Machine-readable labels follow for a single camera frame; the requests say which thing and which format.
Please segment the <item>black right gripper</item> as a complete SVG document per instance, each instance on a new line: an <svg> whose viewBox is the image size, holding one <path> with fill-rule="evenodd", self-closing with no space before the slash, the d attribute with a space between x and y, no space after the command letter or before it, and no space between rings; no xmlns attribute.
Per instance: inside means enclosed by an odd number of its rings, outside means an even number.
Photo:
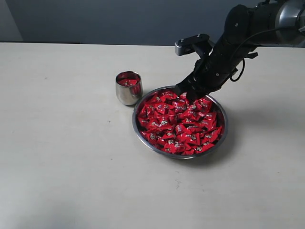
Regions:
<svg viewBox="0 0 305 229"><path fill-rule="evenodd" d="M187 76L175 85L175 94L180 96L187 93L188 102L193 103L202 98L203 94L219 90L236 74L237 65L244 58L245 47L230 44L224 38L220 38L209 57L194 70L193 76Z"/></svg>

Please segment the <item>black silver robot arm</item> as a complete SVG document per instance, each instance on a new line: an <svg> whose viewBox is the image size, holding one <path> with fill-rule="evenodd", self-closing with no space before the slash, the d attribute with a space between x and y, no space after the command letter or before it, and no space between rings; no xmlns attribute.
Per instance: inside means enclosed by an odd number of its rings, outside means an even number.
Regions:
<svg viewBox="0 0 305 229"><path fill-rule="evenodd" d="M193 71L174 87L177 95L186 93L189 101L218 91L237 73L237 65L258 56L264 45L299 45L305 39L305 2L268 0L254 8L237 5L230 10L224 32L216 43L207 34L181 39L175 44L178 56L197 53Z"/></svg>

